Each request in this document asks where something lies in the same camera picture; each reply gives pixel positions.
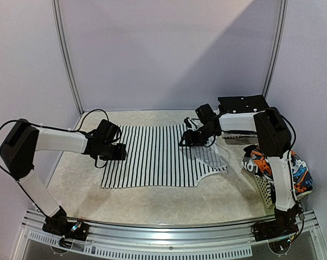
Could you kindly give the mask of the black white striped shirt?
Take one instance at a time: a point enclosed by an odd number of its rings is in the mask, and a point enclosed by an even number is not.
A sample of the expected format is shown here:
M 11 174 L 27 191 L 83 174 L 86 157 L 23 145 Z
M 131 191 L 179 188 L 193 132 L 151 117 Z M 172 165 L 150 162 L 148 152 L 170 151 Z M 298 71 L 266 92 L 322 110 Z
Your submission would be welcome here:
M 181 147 L 186 125 L 121 126 L 126 145 L 123 161 L 109 161 L 102 187 L 124 189 L 144 186 L 196 187 L 207 176 L 227 172 L 216 145 Z

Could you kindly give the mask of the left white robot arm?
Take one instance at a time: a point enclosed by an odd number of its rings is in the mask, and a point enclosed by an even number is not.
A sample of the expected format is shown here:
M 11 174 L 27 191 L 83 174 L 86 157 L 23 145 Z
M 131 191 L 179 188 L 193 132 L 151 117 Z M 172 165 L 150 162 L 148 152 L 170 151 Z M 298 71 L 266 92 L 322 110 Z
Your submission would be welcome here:
M 36 125 L 26 119 L 13 120 L 14 126 L 0 145 L 0 157 L 8 174 L 15 179 L 35 206 L 49 217 L 49 226 L 66 235 L 70 223 L 61 215 L 61 206 L 34 173 L 34 157 L 38 151 L 60 151 L 83 154 L 95 161 L 123 161 L 126 146 L 120 143 L 119 126 L 101 120 L 90 132 Z

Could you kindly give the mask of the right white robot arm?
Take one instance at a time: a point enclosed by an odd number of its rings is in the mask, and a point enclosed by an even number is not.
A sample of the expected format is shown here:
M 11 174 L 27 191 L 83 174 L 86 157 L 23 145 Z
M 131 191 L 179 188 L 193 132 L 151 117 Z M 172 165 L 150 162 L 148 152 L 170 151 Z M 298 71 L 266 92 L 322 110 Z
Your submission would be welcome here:
M 251 112 L 224 112 L 219 115 L 199 114 L 202 126 L 185 131 L 179 142 L 181 147 L 205 146 L 211 137 L 223 133 L 255 134 L 261 153 L 268 160 L 275 185 L 275 208 L 289 212 L 296 204 L 293 177 L 289 170 L 291 156 L 291 134 L 284 117 L 274 107 Z

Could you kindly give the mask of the folded clothes stack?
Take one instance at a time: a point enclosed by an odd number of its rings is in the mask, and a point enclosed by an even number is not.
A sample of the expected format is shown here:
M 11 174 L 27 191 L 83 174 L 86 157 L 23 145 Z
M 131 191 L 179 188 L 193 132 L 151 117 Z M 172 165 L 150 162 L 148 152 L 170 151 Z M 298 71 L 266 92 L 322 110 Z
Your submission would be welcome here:
M 226 113 L 219 118 L 224 139 L 257 137 L 254 122 L 256 113 Z

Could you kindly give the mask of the white perforated laundry basket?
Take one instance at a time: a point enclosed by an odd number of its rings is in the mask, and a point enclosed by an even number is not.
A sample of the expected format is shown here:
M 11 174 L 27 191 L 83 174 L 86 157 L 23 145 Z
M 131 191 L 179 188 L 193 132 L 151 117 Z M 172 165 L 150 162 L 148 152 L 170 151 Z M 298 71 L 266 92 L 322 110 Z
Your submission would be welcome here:
M 273 209 L 275 204 L 272 200 L 271 183 L 265 178 L 264 174 L 261 173 L 258 166 L 254 162 L 242 161 L 241 166 L 245 171 L 251 173 L 254 177 L 266 208 Z

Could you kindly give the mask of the black folded shirt with buttons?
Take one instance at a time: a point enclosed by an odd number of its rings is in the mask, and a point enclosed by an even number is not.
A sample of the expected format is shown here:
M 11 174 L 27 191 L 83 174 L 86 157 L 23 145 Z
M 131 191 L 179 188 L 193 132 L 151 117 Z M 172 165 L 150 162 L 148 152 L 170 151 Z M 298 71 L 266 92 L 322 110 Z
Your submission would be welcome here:
M 225 96 L 218 97 L 219 111 L 221 113 L 250 113 L 255 109 L 262 111 L 269 108 L 262 95 L 253 96 Z

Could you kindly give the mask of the colourful graphic print garment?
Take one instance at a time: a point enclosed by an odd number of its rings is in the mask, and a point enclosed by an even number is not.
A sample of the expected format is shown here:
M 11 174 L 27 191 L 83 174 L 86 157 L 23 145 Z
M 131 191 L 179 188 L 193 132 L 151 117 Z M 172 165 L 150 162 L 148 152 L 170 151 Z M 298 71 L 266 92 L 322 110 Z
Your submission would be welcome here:
M 274 198 L 274 179 L 268 160 L 261 153 L 257 145 L 249 145 L 243 151 L 245 152 L 241 162 L 243 169 L 253 173 L 258 178 L 265 179 L 270 184 L 271 196 Z M 313 180 L 306 162 L 296 152 L 291 151 L 290 163 L 296 196 L 299 197 L 309 194 L 313 189 Z

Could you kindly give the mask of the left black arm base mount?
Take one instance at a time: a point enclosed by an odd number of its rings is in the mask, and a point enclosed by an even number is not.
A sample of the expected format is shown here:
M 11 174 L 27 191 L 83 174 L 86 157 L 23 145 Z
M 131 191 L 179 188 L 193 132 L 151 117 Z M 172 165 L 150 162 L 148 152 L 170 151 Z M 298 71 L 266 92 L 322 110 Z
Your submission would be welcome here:
M 86 241 L 89 225 L 81 219 L 70 221 L 65 210 L 60 207 L 52 217 L 46 217 L 42 230 L 65 239 Z

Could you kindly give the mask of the aluminium front rail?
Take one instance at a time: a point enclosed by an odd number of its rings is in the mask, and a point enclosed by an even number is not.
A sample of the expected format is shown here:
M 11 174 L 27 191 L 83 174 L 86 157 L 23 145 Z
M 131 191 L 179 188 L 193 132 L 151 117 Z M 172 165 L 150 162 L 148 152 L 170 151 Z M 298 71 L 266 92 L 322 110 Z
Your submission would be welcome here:
M 44 217 L 28 210 L 23 218 L 13 259 L 327 259 L 327 248 L 313 211 L 298 222 L 302 233 L 256 240 L 255 223 L 272 217 L 201 226 L 120 225 L 91 222 L 85 241 L 59 246 L 59 237 L 42 230 Z

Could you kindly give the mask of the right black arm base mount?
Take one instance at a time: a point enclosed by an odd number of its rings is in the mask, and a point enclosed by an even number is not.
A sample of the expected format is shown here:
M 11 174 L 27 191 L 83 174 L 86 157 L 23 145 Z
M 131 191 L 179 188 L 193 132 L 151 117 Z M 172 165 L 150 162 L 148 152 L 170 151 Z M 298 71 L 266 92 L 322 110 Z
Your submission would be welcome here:
M 288 211 L 281 211 L 275 208 L 274 220 L 256 222 L 251 226 L 251 233 L 257 242 L 293 234 L 288 239 L 288 242 L 292 243 L 302 233 L 304 219 L 304 211 L 299 206 L 295 206 Z

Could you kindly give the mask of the right aluminium frame post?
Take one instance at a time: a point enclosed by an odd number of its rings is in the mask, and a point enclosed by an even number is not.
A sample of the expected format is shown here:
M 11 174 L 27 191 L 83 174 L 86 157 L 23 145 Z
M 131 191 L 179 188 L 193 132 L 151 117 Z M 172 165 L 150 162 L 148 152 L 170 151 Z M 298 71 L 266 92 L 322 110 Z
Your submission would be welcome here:
M 279 6 L 279 10 L 278 10 L 278 15 L 277 15 L 277 23 L 276 23 L 275 31 L 274 31 L 274 39 L 273 39 L 272 50 L 271 50 L 270 64 L 268 67 L 265 84 L 264 84 L 264 87 L 262 90 L 262 95 L 265 99 L 268 97 L 268 93 L 269 93 L 270 86 L 272 83 L 276 63 L 278 60 L 281 40 L 283 37 L 283 31 L 284 31 L 284 26 L 285 26 L 287 5 L 288 5 L 287 0 L 280 1 L 280 6 Z

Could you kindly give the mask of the aluminium frame post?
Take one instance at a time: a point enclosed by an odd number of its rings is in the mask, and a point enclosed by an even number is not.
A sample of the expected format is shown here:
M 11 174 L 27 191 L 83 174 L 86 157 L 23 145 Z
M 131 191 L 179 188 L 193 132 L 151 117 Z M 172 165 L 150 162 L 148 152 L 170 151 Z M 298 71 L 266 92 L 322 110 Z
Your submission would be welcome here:
M 67 47 L 66 35 L 63 26 L 63 19 L 62 19 L 62 10 L 61 4 L 58 0 L 52 0 L 52 11 L 54 15 L 57 39 L 59 42 L 60 52 L 62 56 L 63 65 L 65 68 L 69 88 L 72 94 L 72 98 L 74 100 L 76 110 L 79 115 L 84 113 L 84 108 L 82 105 L 80 93 L 76 84 L 76 79 L 73 73 L 72 63 L 69 56 L 69 51 Z
M 265 84 L 264 84 L 264 87 L 262 90 L 262 95 L 265 99 L 268 97 L 268 93 L 269 93 L 270 86 L 272 83 L 276 63 L 278 60 L 281 40 L 283 37 L 283 31 L 284 31 L 284 26 L 285 26 L 287 5 L 288 5 L 287 0 L 280 1 L 280 6 L 279 6 L 279 10 L 278 10 L 278 15 L 277 15 L 277 23 L 276 23 L 275 31 L 274 31 L 274 39 L 273 39 L 272 50 L 271 50 L 270 64 L 268 67 Z

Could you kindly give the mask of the left aluminium frame post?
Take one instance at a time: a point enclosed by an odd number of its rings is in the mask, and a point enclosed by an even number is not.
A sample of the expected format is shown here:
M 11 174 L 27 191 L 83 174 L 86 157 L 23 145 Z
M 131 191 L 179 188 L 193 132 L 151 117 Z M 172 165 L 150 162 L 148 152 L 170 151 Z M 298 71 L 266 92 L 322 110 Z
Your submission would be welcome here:
M 52 0 L 52 11 L 54 15 L 57 39 L 59 42 L 60 52 L 62 56 L 63 65 L 65 68 L 69 88 L 72 94 L 72 98 L 74 100 L 76 110 L 79 115 L 84 113 L 84 108 L 82 105 L 80 93 L 76 84 L 76 79 L 73 73 L 72 63 L 69 56 L 69 51 L 67 47 L 66 35 L 63 26 L 63 19 L 62 19 L 62 10 L 61 4 L 58 0 Z

